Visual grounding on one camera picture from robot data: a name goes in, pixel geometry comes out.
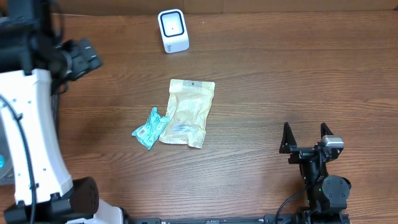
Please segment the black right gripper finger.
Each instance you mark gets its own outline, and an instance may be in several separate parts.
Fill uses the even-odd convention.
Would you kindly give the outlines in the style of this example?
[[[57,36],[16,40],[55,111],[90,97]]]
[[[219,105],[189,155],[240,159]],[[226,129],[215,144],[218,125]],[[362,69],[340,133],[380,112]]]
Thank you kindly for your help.
[[[279,148],[280,154],[290,154],[297,148],[294,135],[288,122],[284,123],[282,141]]]
[[[326,125],[326,123],[322,123],[320,126],[321,138],[327,135],[333,135],[332,131]]]

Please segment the teal snack packet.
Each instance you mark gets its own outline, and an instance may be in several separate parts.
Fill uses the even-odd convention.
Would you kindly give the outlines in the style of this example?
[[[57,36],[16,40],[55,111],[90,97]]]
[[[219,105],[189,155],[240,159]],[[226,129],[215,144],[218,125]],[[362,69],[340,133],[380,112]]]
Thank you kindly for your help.
[[[169,118],[161,116],[158,113],[158,108],[153,107],[146,123],[133,131],[131,135],[136,137],[148,150],[151,150],[168,123]]]

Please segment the beige paper pouch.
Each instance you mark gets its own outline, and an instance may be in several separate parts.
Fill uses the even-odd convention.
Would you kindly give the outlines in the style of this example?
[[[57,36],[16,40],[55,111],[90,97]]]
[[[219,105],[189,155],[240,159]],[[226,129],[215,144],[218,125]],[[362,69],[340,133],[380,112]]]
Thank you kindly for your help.
[[[165,115],[169,123],[159,140],[166,144],[202,148],[214,94],[214,82],[172,79]]]

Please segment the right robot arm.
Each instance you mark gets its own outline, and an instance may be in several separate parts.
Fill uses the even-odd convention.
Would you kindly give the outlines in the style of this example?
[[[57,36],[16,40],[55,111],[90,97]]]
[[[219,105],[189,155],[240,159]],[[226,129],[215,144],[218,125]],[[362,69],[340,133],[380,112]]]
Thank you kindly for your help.
[[[326,164],[339,157],[345,144],[325,123],[320,131],[321,139],[314,146],[298,147],[290,125],[284,123],[279,152],[290,156],[289,164],[299,165],[310,209],[317,213],[338,213],[347,208],[351,183],[344,177],[329,175]]]

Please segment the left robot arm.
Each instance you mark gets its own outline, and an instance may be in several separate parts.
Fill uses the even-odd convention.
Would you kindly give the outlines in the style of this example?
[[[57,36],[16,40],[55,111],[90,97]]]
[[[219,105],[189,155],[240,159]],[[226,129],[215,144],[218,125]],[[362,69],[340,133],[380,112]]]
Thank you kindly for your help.
[[[52,98],[60,87],[100,68],[91,43],[55,31],[55,1],[7,3],[1,19],[1,121],[11,153],[15,202],[7,223],[127,223],[100,199],[91,177],[73,179],[58,144]]]

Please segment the white barcode scanner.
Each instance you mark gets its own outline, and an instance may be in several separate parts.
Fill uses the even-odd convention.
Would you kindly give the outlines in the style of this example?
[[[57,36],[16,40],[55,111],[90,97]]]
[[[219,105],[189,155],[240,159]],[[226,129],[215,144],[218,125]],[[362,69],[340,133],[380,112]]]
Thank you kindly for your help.
[[[167,54],[182,52],[190,47],[184,14],[179,9],[162,11],[158,15],[159,29]]]

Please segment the grey plastic mesh basket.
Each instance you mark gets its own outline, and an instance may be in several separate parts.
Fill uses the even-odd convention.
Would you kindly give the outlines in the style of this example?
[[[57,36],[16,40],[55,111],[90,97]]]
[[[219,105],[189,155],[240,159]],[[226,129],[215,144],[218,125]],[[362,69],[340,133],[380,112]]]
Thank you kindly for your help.
[[[52,96],[52,114],[55,123],[55,130],[58,136],[59,127],[59,104],[60,94],[56,93]],[[4,126],[1,119],[1,185],[12,185],[14,184],[14,173],[11,161],[11,153],[9,151],[7,137],[5,134]]]

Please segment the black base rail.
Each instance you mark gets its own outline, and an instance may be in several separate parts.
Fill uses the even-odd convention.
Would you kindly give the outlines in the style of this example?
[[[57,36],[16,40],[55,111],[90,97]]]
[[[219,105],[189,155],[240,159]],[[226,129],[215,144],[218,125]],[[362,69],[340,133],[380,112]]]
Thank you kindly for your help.
[[[294,224],[294,223],[329,223],[329,224],[350,224],[348,215],[342,215],[342,220],[339,217],[325,220],[315,218],[314,221],[305,221],[299,218],[296,214],[279,215],[277,223],[280,224]],[[263,217],[235,217],[235,218],[194,218],[194,219],[160,219],[160,218],[132,218],[129,223],[133,224],[276,224],[275,215],[265,215]]]

